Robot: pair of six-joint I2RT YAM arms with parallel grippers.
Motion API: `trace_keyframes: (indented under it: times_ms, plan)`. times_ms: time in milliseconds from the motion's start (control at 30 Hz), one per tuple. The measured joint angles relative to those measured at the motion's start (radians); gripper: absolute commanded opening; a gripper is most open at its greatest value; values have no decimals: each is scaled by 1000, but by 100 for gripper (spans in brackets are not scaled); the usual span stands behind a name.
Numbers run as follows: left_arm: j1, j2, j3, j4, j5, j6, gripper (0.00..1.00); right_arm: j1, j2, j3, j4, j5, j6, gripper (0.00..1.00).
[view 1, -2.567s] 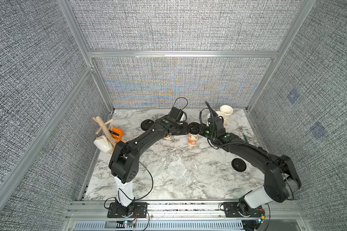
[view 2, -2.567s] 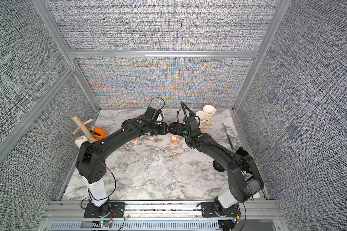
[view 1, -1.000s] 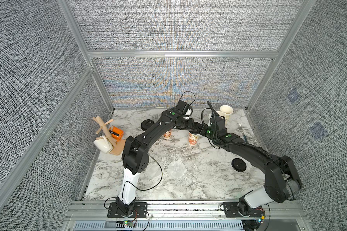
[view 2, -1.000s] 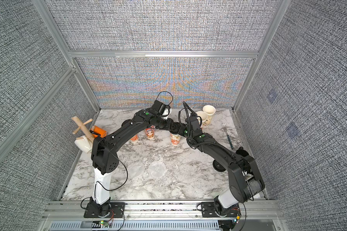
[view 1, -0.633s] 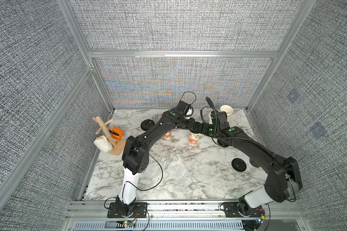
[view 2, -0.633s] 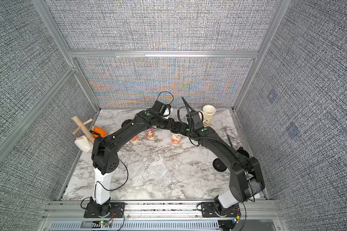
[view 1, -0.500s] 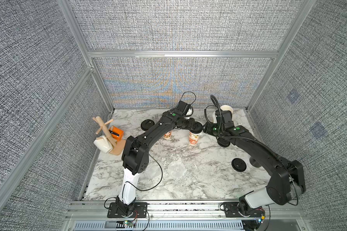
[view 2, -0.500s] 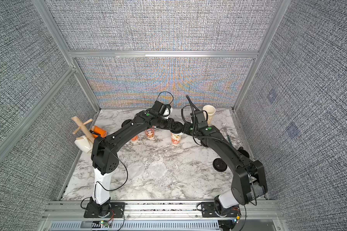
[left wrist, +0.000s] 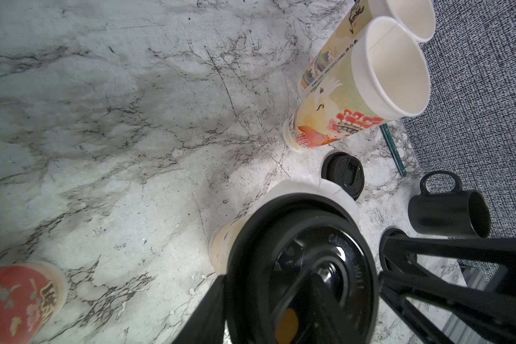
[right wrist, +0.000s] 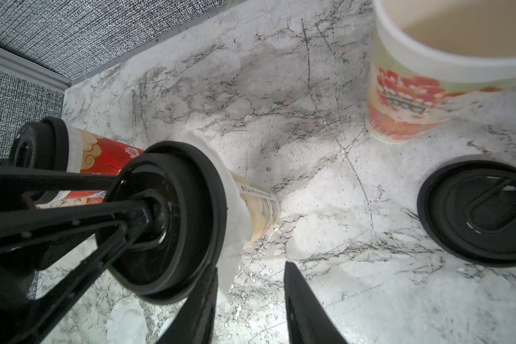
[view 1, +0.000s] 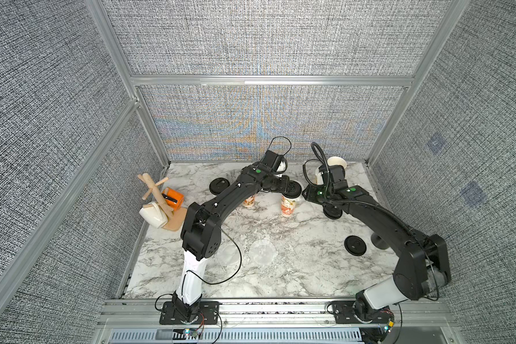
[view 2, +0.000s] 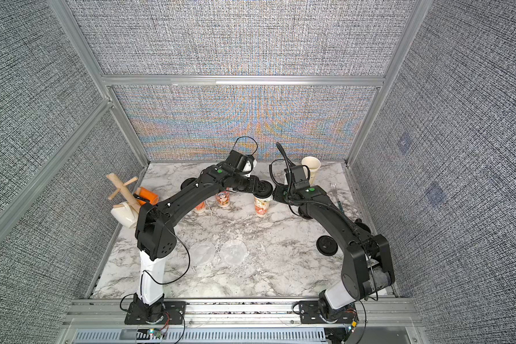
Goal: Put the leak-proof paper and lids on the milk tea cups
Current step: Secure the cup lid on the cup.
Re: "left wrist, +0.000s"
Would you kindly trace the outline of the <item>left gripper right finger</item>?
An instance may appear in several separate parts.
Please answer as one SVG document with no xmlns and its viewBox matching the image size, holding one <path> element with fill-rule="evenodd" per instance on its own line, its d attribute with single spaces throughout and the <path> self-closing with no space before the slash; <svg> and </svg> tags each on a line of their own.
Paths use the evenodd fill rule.
<svg viewBox="0 0 516 344">
<path fill-rule="evenodd" d="M 361 334 L 321 279 L 310 281 L 312 337 L 316 343 L 361 343 Z"/>
</svg>

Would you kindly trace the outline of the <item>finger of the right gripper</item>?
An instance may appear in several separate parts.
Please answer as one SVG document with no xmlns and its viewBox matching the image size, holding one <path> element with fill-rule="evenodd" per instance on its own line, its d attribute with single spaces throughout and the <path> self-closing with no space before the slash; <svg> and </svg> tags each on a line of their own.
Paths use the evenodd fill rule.
<svg viewBox="0 0 516 344">
<path fill-rule="evenodd" d="M 465 259 L 516 268 L 516 238 L 395 239 L 405 253 Z"/>
<path fill-rule="evenodd" d="M 485 340 L 516 343 L 516 297 L 452 285 L 436 277 L 396 272 L 379 274 L 383 301 L 424 343 L 451 343 L 409 300 L 455 314 Z"/>
</svg>

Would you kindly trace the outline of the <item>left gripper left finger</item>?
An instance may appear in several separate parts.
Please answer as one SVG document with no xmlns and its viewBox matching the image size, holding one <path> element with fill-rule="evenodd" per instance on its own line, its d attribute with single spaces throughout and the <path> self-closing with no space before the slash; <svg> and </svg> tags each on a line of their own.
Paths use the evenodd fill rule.
<svg viewBox="0 0 516 344">
<path fill-rule="evenodd" d="M 223 343 L 226 276 L 220 275 L 172 344 Z"/>
</svg>

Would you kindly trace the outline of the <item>translucent leak-proof paper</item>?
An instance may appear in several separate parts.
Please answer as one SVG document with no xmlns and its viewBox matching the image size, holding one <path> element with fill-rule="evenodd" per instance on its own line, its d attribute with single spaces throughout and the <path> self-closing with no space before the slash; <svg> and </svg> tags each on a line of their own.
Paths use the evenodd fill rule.
<svg viewBox="0 0 516 344">
<path fill-rule="evenodd" d="M 290 193 L 314 194 L 330 199 L 341 206 L 357 225 L 360 224 L 360 214 L 355 200 L 341 186 L 320 176 L 298 176 L 279 182 L 255 203 L 253 210 L 257 211 L 267 202 Z"/>
</svg>

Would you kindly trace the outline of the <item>red patterned paper cup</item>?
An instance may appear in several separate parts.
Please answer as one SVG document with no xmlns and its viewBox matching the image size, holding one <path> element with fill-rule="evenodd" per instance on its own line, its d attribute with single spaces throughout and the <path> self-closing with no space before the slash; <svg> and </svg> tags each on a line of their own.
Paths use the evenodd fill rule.
<svg viewBox="0 0 516 344">
<path fill-rule="evenodd" d="M 30 343 L 62 309 L 68 286 L 48 262 L 0 267 L 0 343 Z"/>
</svg>

